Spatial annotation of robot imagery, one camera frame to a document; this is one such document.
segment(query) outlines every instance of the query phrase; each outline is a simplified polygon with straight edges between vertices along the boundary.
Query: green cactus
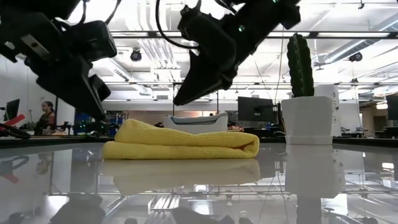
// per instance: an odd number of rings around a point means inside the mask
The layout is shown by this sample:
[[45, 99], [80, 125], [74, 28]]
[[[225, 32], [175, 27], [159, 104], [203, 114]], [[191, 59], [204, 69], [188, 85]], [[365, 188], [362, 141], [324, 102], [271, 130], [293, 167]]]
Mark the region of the green cactus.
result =
[[300, 34], [294, 34], [287, 44], [290, 84], [294, 97], [313, 96], [311, 53], [307, 41]]

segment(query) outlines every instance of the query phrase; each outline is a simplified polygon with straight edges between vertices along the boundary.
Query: folded towel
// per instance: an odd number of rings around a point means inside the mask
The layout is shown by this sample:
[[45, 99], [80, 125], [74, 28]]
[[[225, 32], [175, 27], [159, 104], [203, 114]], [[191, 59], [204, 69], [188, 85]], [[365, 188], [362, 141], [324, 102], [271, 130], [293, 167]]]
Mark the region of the folded towel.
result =
[[129, 119], [115, 141], [104, 144], [104, 159], [249, 159], [259, 138], [247, 133], [190, 134]]
[[246, 184], [261, 178], [255, 159], [104, 161], [99, 170], [113, 176], [123, 195], [195, 184]]

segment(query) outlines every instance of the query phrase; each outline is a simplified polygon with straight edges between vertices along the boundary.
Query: computer monitor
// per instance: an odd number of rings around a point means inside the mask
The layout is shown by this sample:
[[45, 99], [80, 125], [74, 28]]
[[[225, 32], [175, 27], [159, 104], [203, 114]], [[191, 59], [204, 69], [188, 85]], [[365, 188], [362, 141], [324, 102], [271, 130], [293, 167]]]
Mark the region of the computer monitor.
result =
[[398, 96], [386, 96], [389, 120], [398, 120]]
[[14, 119], [18, 115], [19, 99], [12, 100], [7, 103], [6, 113], [4, 114], [4, 121]]
[[275, 123], [272, 100], [239, 96], [238, 120]]

